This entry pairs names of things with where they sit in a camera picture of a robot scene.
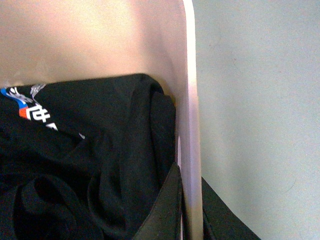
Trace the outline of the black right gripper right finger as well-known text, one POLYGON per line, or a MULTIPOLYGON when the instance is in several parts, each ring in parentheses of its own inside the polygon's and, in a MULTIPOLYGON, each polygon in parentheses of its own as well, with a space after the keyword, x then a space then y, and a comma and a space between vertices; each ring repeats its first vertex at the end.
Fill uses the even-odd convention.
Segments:
POLYGON ((222 201, 204 178, 201 179, 203 238, 205 240, 259 240, 222 201))

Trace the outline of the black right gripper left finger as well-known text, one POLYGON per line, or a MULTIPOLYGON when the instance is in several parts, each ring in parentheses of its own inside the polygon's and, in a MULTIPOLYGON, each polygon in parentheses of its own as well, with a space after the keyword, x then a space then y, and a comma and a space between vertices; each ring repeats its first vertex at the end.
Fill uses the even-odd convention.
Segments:
POLYGON ((179 240, 182 227, 183 185, 181 171, 173 163, 149 215, 134 240, 179 240))

